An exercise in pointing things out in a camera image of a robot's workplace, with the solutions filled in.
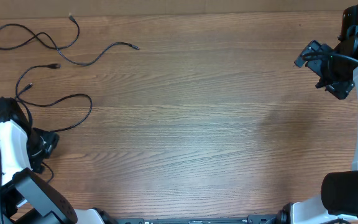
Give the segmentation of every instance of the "cable connector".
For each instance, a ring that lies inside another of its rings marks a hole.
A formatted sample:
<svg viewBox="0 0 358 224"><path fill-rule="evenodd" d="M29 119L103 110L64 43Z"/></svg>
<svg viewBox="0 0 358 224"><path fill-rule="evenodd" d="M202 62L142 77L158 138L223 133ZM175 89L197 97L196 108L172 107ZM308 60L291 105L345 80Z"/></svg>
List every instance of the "cable connector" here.
<svg viewBox="0 0 358 224"><path fill-rule="evenodd" d="M59 63L53 63L50 65L47 65L47 67L51 68L51 69L58 69L58 68L61 68L62 66Z"/></svg>
<svg viewBox="0 0 358 224"><path fill-rule="evenodd" d="M32 87L32 85L33 85L32 83L26 85L22 91L25 92L25 91L29 90Z"/></svg>
<svg viewBox="0 0 358 224"><path fill-rule="evenodd" d="M136 45L131 44L131 47L132 47L133 49L135 49L135 50L140 50L140 47L138 47L138 46L136 46Z"/></svg>
<svg viewBox="0 0 358 224"><path fill-rule="evenodd" d="M70 15L68 18L69 18L71 21L75 22L75 19L74 19L74 17L73 17L72 15Z"/></svg>
<svg viewBox="0 0 358 224"><path fill-rule="evenodd" d="M311 52L317 52L317 51L320 51L320 49L321 49L321 44L317 40L311 41L305 47L305 49L302 50L301 54L299 54L298 58L295 60L295 65L298 68L301 68L306 63L306 60L302 58L302 55L311 53Z"/></svg>

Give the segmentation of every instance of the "wooden table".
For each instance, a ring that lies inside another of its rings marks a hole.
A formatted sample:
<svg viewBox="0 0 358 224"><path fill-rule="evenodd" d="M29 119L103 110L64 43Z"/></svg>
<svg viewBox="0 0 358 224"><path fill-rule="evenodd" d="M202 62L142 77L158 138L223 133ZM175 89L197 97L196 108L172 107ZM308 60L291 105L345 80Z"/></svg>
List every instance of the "wooden table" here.
<svg viewBox="0 0 358 224"><path fill-rule="evenodd" d="M354 90L339 101L317 90L318 76L293 66L311 40L335 46L341 12L78 17L81 35L63 53L33 42L0 50L0 96L30 66L39 68L22 97L50 103L89 94L91 116L60 133L51 185L75 208L99 207L114 217L243 217L276 213L288 202L319 194L329 172L350 169L356 145ZM3 20L70 43L67 19ZM1 46L27 40L9 28ZM30 107L46 130L78 121L88 102ZM42 175L47 179L49 173Z"/></svg>

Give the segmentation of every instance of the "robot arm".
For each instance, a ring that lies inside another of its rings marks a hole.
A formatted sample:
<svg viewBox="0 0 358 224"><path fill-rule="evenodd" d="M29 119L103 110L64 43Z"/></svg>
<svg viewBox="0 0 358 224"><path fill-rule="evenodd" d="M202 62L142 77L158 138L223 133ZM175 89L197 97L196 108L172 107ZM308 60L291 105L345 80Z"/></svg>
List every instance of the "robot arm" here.
<svg viewBox="0 0 358 224"><path fill-rule="evenodd" d="M56 133L32 128L16 100L0 98L2 185L25 168L42 173L42 161L49 158L58 140Z"/></svg>
<svg viewBox="0 0 358 224"><path fill-rule="evenodd" d="M343 100L356 87L358 99L358 63L346 58L358 60L358 5L344 11L339 40L341 43L335 49L312 41L295 64L301 67L308 61L306 66L320 76L316 88L325 87L326 91ZM321 195L283 208L278 217L281 218L278 223L291 224L358 219L358 129L351 171L328 174L323 180Z"/></svg>

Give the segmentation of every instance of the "black mount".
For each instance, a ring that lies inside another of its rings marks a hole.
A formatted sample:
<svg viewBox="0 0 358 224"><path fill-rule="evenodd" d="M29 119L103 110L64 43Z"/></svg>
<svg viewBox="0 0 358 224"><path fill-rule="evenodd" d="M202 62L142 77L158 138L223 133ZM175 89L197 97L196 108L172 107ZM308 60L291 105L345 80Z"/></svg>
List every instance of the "black mount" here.
<svg viewBox="0 0 358 224"><path fill-rule="evenodd" d="M172 218L144 220L143 218L111 218L105 211L94 208L104 224L274 224L275 215L249 215L244 218Z"/></svg>
<svg viewBox="0 0 358 224"><path fill-rule="evenodd" d="M297 67L302 67L306 60L301 56L312 52L337 53L358 59L358 5L344 11L342 31L339 43L334 49L327 44L320 44L316 40L310 42L295 60ZM354 88L353 70L358 64L336 57L319 57L306 63L306 67L320 77L316 88L326 87L339 100L345 99Z"/></svg>
<svg viewBox="0 0 358 224"><path fill-rule="evenodd" d="M41 165L42 161L49 159L58 142L58 134L32 128L31 135L27 140L27 154L34 172L41 174L44 171L45 167Z"/></svg>
<svg viewBox="0 0 358 224"><path fill-rule="evenodd" d="M288 203L284 205L280 211L278 211L275 219L275 224L291 224L290 212L292 205L293 203Z"/></svg>
<svg viewBox="0 0 358 224"><path fill-rule="evenodd" d="M321 200L330 215L358 217L358 171L327 174L321 186Z"/></svg>
<svg viewBox="0 0 358 224"><path fill-rule="evenodd" d="M68 200L49 186L29 168L16 173L1 189L2 213L5 224L74 224L77 216ZM17 221L10 218L17 213L17 204L26 199L33 209Z"/></svg>

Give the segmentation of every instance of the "wood grain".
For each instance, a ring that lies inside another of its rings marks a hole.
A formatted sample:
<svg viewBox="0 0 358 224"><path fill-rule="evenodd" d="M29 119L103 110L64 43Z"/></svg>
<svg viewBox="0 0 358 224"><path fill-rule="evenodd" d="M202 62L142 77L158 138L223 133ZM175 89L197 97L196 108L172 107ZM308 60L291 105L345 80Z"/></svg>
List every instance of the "wood grain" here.
<svg viewBox="0 0 358 224"><path fill-rule="evenodd" d="M338 11L358 0L0 0L0 19L233 12Z"/></svg>
<svg viewBox="0 0 358 224"><path fill-rule="evenodd" d="M313 39L336 45L341 13L283 12L197 16L76 18L81 35L62 59L33 42L0 51L0 96L13 96L28 67L23 98L48 103L87 93L94 110L60 135L52 186L75 208L114 217L239 217L276 213L319 193L329 172L349 170L356 145L357 100L339 101L314 87L318 77L293 61ZM68 19L0 21L70 43ZM20 29L0 45L21 43ZM30 107L34 126L55 129L87 112L84 99Z"/></svg>

